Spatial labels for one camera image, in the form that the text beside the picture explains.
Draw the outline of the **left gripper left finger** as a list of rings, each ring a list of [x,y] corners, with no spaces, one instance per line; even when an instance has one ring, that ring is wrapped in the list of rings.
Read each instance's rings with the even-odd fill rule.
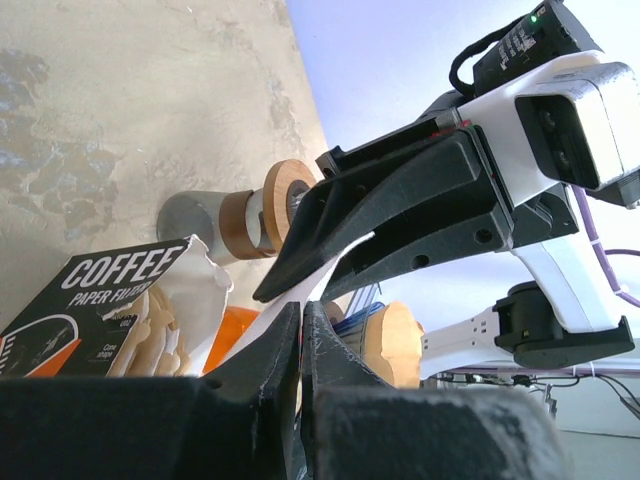
[[[203,377],[1,384],[5,479],[290,479],[298,303]]]

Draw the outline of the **coffee filter box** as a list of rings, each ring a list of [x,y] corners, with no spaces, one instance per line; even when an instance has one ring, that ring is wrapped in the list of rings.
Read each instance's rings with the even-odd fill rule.
[[[1,376],[200,376],[233,282],[195,235],[72,257],[1,333]]]

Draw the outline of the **orange glass carafe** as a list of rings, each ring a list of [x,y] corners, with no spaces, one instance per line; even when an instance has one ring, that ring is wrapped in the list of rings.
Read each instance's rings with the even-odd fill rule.
[[[229,306],[225,309],[218,333],[204,364],[203,375],[215,370],[222,363],[259,314],[259,311],[237,306]]]

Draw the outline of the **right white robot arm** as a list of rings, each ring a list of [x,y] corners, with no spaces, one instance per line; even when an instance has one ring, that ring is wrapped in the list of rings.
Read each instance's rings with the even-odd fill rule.
[[[493,307],[428,333],[426,376],[512,359],[554,370],[630,351],[587,201],[639,198],[639,91],[561,1],[465,48],[473,80],[414,122],[318,160],[279,256],[254,299],[321,269],[327,298],[415,270],[507,251],[529,270]]]

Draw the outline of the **wooden ring stand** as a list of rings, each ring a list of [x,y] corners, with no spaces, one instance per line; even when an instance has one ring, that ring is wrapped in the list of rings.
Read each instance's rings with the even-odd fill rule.
[[[278,162],[268,171],[263,186],[263,216],[276,253],[282,249],[302,198],[315,184],[313,173],[300,160]]]

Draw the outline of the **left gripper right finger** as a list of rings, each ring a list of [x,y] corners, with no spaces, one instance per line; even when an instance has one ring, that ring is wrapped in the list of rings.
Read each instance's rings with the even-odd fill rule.
[[[397,389],[335,334],[302,320],[301,440],[315,479],[570,479],[541,406],[506,388]]]

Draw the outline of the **blue ribbed coffee dripper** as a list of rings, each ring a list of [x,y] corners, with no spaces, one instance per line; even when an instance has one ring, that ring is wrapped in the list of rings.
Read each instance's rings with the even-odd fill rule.
[[[328,302],[325,311],[336,335],[358,356],[363,357],[368,319],[384,307],[382,302],[376,301],[346,317],[336,302]]]

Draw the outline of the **brown paper coffee filter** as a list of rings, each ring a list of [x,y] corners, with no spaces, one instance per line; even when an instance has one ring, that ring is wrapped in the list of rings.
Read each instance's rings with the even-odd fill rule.
[[[418,388],[423,335],[410,309],[394,301],[367,320],[363,360],[391,386]]]

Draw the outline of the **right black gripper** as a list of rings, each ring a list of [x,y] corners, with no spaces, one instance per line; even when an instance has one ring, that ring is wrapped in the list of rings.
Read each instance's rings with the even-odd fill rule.
[[[325,180],[304,197],[253,297],[267,303],[340,254],[324,300],[427,267],[574,238],[566,190],[517,202],[488,129],[456,109],[427,113],[360,147],[328,153]]]

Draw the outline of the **white paper coffee filter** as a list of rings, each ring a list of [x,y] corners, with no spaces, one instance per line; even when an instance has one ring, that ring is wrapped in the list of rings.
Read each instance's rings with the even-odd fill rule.
[[[309,301],[319,301],[322,294],[327,288],[329,279],[334,273],[338,262],[351,252],[356,246],[366,242],[374,237],[374,233],[370,232],[349,244],[340,254],[329,260],[321,268],[316,270],[312,275],[304,279],[295,287],[289,289],[285,293],[273,300],[253,321],[240,339],[234,344],[231,350],[226,354],[224,360],[227,361],[238,352],[247,352],[251,343],[258,340],[268,328],[275,322],[277,315],[287,305],[293,306],[294,311],[298,314],[298,326],[294,329],[295,339],[300,343],[300,335],[302,328],[302,313],[304,307]]]

